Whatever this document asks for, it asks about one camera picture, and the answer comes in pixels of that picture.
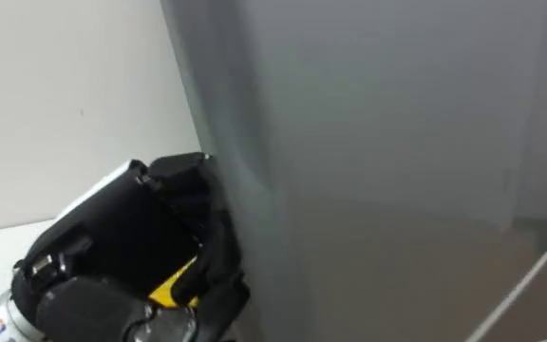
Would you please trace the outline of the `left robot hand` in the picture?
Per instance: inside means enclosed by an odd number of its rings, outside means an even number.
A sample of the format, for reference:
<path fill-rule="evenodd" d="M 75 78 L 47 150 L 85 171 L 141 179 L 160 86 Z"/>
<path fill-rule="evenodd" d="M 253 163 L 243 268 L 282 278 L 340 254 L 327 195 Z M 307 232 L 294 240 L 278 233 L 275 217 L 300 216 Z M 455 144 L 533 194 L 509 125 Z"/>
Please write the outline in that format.
<path fill-rule="evenodd" d="M 48 341 L 224 340 L 250 291 L 215 157 L 130 161 L 33 242 L 11 297 Z"/>

